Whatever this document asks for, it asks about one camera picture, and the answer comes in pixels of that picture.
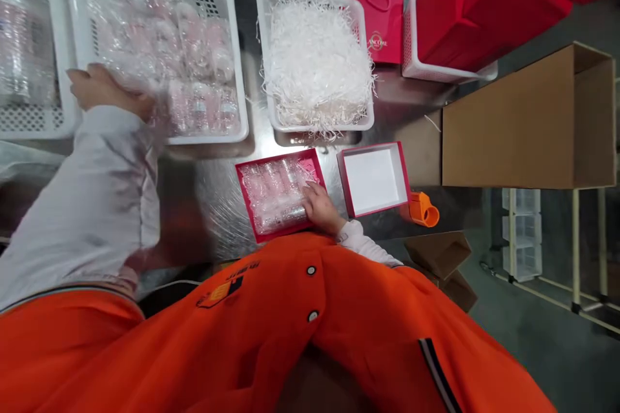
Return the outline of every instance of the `lancome logo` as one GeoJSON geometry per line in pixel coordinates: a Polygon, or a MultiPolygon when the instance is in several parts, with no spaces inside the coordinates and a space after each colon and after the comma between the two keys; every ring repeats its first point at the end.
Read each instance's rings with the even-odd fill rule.
{"type": "Polygon", "coordinates": [[[378,31],[373,32],[373,35],[371,35],[370,39],[368,39],[368,43],[370,44],[370,48],[373,50],[381,50],[385,46],[388,46],[388,42],[383,40],[378,31]]]}

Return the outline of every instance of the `bubble wrap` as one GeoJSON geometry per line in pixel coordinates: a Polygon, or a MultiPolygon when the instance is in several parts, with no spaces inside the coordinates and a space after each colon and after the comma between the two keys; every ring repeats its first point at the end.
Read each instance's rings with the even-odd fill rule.
{"type": "Polygon", "coordinates": [[[260,235],[307,221],[301,188],[318,182],[310,159],[285,158],[241,167],[242,182],[260,235]]]}
{"type": "Polygon", "coordinates": [[[88,0],[88,9],[99,60],[127,90],[156,98],[168,136],[240,130],[228,20],[191,0],[88,0]]]}
{"type": "Polygon", "coordinates": [[[0,105],[58,102],[45,0],[0,0],[0,105]]]}

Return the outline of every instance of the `white shredded paper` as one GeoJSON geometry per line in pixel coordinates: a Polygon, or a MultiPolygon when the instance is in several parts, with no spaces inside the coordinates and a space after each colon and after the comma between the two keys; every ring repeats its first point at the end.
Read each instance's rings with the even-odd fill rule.
{"type": "Polygon", "coordinates": [[[280,0],[271,10],[265,91],[284,126],[310,126],[327,139],[355,125],[372,101],[375,76],[348,8],[327,1],[280,0]]]}

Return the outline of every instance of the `brown cardboard box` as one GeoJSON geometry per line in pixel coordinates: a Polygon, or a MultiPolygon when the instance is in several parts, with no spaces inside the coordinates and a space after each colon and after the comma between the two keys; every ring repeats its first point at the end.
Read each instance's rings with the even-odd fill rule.
{"type": "Polygon", "coordinates": [[[573,43],[443,111],[444,186],[614,186],[615,63],[573,43]]]}
{"type": "Polygon", "coordinates": [[[462,232],[444,232],[405,239],[405,247],[414,263],[446,280],[471,254],[462,232]]]}
{"type": "Polygon", "coordinates": [[[468,313],[478,301],[478,295],[476,295],[469,283],[458,270],[454,270],[450,274],[449,278],[442,280],[435,274],[418,265],[416,262],[414,262],[411,267],[424,274],[429,281],[438,287],[439,290],[447,295],[448,298],[456,303],[465,313],[468,313]]]}
{"type": "Polygon", "coordinates": [[[465,313],[469,313],[478,300],[478,295],[458,270],[454,271],[447,281],[439,281],[439,288],[465,313]]]}
{"type": "MultiPolygon", "coordinates": [[[[441,129],[441,111],[428,117],[441,129]]],[[[395,140],[402,144],[409,185],[441,185],[441,133],[425,117],[397,130],[395,140]]]]}

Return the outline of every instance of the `stainless steel table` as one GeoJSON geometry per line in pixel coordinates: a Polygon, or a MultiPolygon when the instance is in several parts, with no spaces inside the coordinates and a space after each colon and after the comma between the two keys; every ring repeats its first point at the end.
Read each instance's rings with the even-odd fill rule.
{"type": "MultiPolygon", "coordinates": [[[[305,134],[283,134],[272,129],[265,95],[260,90],[256,0],[235,0],[235,8],[251,132],[244,142],[237,144],[170,147],[161,160],[162,243],[167,255],[179,259],[171,257],[171,263],[221,261],[252,252],[257,245],[234,165],[301,150],[310,142],[305,134]]],[[[441,107],[453,90],[443,84],[403,79],[397,68],[381,68],[378,74],[374,127],[363,133],[344,134],[332,145],[317,147],[328,192],[343,214],[346,208],[336,153],[347,146],[395,140],[399,128],[441,107]]],[[[424,151],[424,144],[418,149],[424,151]]],[[[475,196],[439,186],[426,188],[425,192],[431,194],[441,211],[437,227],[418,227],[402,220],[396,210],[388,210],[361,219],[366,233],[373,239],[391,239],[463,228],[467,199],[475,196]]]]}

